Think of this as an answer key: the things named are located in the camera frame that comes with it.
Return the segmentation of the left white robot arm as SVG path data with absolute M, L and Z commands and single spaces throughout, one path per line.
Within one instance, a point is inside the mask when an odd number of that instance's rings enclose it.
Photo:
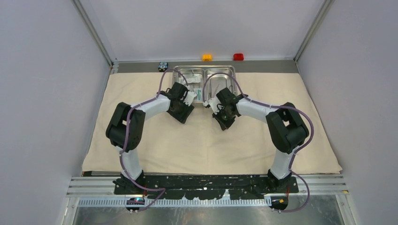
M 116 106 L 106 129 L 106 137 L 118 150 L 122 167 L 121 178 L 131 193 L 139 194 L 142 190 L 147 190 L 137 150 L 142 140 L 145 121 L 160 113 L 168 113 L 184 124 L 194 109 L 192 103 L 196 97 L 195 92 L 176 82 L 171 88 L 160 90 L 147 101 L 136 105 L 120 102 Z

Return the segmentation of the beige cloth wrap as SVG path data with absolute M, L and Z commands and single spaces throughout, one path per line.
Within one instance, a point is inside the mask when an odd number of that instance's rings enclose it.
M 281 105 L 291 102 L 314 124 L 313 140 L 295 157 L 299 174 L 339 173 L 341 166 L 328 141 L 318 112 L 297 73 L 237 73 L 237 81 L 250 98 Z M 118 73 L 110 75 L 99 109 L 84 172 L 121 170 L 117 150 L 106 128 L 118 103 L 130 105 L 155 96 L 158 88 L 172 85 L 172 74 Z M 182 124 L 164 112 L 144 124 L 138 146 L 139 162 L 147 173 L 266 174 L 276 149 L 265 123 L 241 116 L 221 130 L 212 111 L 196 105 Z

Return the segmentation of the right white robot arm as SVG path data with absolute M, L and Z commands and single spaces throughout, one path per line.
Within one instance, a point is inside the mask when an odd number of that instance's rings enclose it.
M 267 124 L 276 147 L 273 164 L 268 170 L 268 188 L 273 192 L 281 192 L 292 177 L 296 154 L 313 139 L 314 125 L 311 119 L 290 102 L 270 105 L 245 94 L 236 96 L 228 88 L 219 91 L 204 106 L 213 110 L 212 117 L 222 130 L 229 129 L 239 116 L 248 116 Z

